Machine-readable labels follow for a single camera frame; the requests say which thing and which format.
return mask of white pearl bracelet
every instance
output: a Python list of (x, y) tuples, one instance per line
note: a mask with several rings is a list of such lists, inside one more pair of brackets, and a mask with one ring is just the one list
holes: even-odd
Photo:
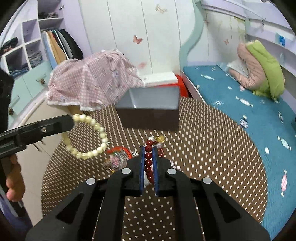
[(67, 151), (69, 151), (72, 155), (76, 156), (78, 159), (86, 160), (88, 158), (92, 158), (94, 156), (97, 156), (98, 154), (103, 153), (105, 149), (107, 149), (108, 147), (107, 143), (109, 140), (107, 138), (107, 134), (104, 132), (105, 128), (102, 127), (99, 123), (97, 123), (95, 119), (92, 119), (90, 116), (86, 116), (84, 114), (83, 115), (75, 114), (73, 115), (73, 120), (75, 122), (85, 122), (87, 124), (90, 124), (95, 130), (97, 130), (100, 133), (99, 136), (101, 138), (102, 144), (97, 149), (94, 149), (87, 153), (85, 152), (82, 153), (71, 145), (71, 140), (68, 137), (68, 133), (64, 132), (62, 133), (62, 138), (63, 138), (64, 144), (66, 145)]

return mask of polka dot rug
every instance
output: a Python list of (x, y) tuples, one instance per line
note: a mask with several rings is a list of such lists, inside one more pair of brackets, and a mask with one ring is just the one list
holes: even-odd
[[(114, 146), (139, 150), (148, 137), (164, 135), (165, 157), (190, 178), (212, 178), (258, 222), (267, 203), (266, 174), (262, 159), (248, 134), (221, 111), (191, 98), (181, 98), (177, 132), (127, 129), (114, 106), (91, 113), (106, 129)], [(79, 123), (69, 132), (72, 145), (82, 152), (99, 146), (98, 133)], [(102, 162), (105, 153), (81, 160), (65, 150), (61, 142), (44, 174), (41, 202), (43, 215), (51, 211), (77, 185), (89, 177), (108, 178)], [(158, 198), (148, 186), (142, 197), (127, 197), (122, 240), (175, 240), (173, 201)]]

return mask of blue bed sheet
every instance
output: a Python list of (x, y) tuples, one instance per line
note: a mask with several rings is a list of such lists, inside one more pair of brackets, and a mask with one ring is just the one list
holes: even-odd
[[(218, 66), (187, 66), (184, 73), (195, 86), (199, 85), (207, 104), (237, 123), (243, 115), (247, 116), (246, 132), (259, 150), (267, 175), (268, 203), (262, 225), (273, 239), (296, 207), (296, 135), (291, 125), (294, 112), (282, 98), (274, 102), (255, 96), (249, 90), (242, 91), (240, 84)], [(282, 196), (284, 170), (287, 171), (287, 189)]]

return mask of red container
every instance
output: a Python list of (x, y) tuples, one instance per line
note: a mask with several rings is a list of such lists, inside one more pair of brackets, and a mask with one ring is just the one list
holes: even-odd
[(178, 86), (179, 89), (180, 89), (180, 96), (189, 97), (188, 91), (186, 89), (185, 84), (183, 83), (182, 77), (180, 75), (177, 75), (177, 74), (175, 76), (178, 78), (178, 83), (176, 83), (176, 84), (168, 84), (168, 85), (158, 85), (158, 86), (155, 86), (155, 87)]

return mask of cabinet drawer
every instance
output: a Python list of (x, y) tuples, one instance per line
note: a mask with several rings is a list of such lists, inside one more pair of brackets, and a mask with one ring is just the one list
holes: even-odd
[(13, 109), (13, 115), (8, 114), (8, 126), (12, 124), (17, 115), (32, 99), (30, 92), (24, 82), (23, 77), (15, 80), (11, 93), (11, 102), (9, 107)]
[(24, 81), (33, 98), (47, 86), (51, 71), (52, 68), (49, 61), (44, 61), (23, 75)]

